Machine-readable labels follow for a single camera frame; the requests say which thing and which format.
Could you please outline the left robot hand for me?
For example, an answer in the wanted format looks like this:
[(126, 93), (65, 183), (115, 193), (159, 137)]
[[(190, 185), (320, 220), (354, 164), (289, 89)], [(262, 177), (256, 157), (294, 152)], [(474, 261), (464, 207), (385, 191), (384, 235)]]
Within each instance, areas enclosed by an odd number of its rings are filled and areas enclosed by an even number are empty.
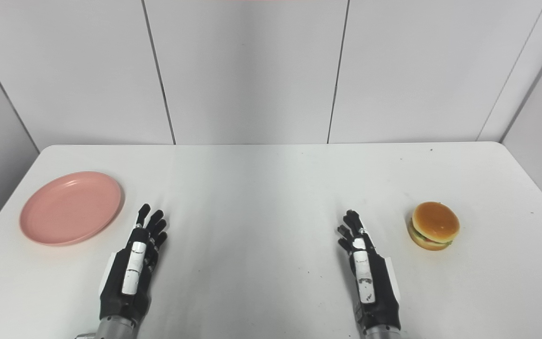
[(120, 318), (136, 327), (148, 311), (149, 286), (159, 262), (160, 248), (167, 240), (163, 211), (151, 210), (147, 203), (140, 208), (127, 244), (114, 254), (100, 294), (101, 321)]

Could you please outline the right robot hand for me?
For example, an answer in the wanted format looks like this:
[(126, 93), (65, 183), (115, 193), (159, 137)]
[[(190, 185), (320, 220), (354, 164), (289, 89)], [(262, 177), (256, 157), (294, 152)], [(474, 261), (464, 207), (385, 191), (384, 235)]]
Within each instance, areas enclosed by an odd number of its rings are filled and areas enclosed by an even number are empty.
[(355, 277), (356, 322), (366, 339), (400, 339), (398, 286), (389, 259), (379, 255), (359, 213), (347, 210), (338, 244)]

